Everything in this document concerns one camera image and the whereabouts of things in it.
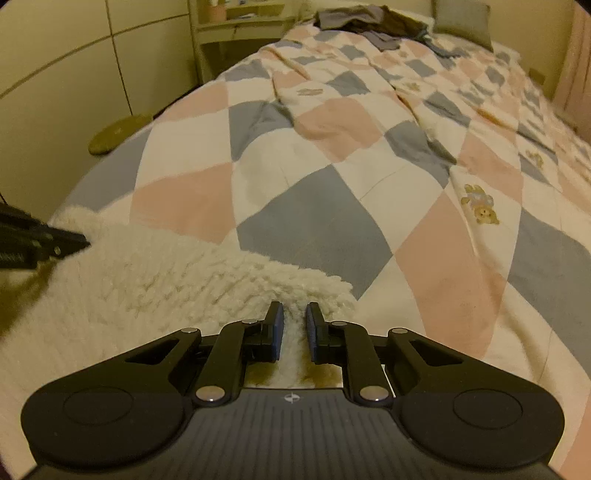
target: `black device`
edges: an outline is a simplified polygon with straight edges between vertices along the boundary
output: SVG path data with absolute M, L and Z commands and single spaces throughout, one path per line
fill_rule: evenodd
M 90 245 L 81 233 L 48 226 L 0 203 L 0 270 L 34 270 L 50 257 L 64 258 Z
M 317 303 L 306 325 L 343 388 L 243 388 L 250 362 L 279 358 L 273 302 L 264 320 L 179 330 L 40 388 L 21 416 L 26 479 L 560 478 L 546 390 L 407 329 L 327 323 Z

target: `white crosshair logo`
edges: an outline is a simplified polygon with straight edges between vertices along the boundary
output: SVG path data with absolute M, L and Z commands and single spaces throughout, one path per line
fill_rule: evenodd
M 292 405 L 297 401 L 300 401 L 300 396 L 297 393 L 288 393 L 285 397 L 283 397 L 285 401 L 288 401 Z

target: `nightstand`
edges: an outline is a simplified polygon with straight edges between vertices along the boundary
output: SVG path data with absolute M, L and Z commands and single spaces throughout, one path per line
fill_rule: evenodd
M 256 16 L 237 18 L 252 13 Z M 226 7 L 226 15 L 228 20 L 224 22 L 193 24 L 193 44 L 201 83 L 213 80 L 263 45 L 279 40 L 296 22 L 295 16 L 285 14 L 285 5 L 276 2 Z

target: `blue gripper pad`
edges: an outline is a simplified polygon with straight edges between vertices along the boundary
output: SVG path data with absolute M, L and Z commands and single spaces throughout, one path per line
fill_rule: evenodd
M 283 340 L 283 326 L 284 326 L 284 318 L 283 318 L 283 305 L 280 305 L 277 309 L 277 314 L 275 315 L 275 323 L 273 324 L 273 361 L 279 360 L 279 355 L 281 354 L 281 341 Z
M 314 317 L 312 315 L 312 308 L 310 305 L 306 307 L 306 332 L 308 334 L 308 347 L 310 349 L 310 356 L 312 361 L 316 363 L 318 360 L 316 341 L 316 325 L 314 324 Z

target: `ribbed gray surface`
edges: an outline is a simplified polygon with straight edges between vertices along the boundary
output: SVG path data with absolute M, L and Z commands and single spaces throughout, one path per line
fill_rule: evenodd
M 292 393 L 300 397 L 293 403 L 285 399 Z M 30 480 L 86 476 L 43 467 Z M 142 465 L 92 478 L 556 480 L 558 476 L 541 465 L 476 473 L 440 463 L 414 447 L 388 412 L 354 405 L 342 390 L 248 389 L 226 407 L 197 411 L 165 452 Z

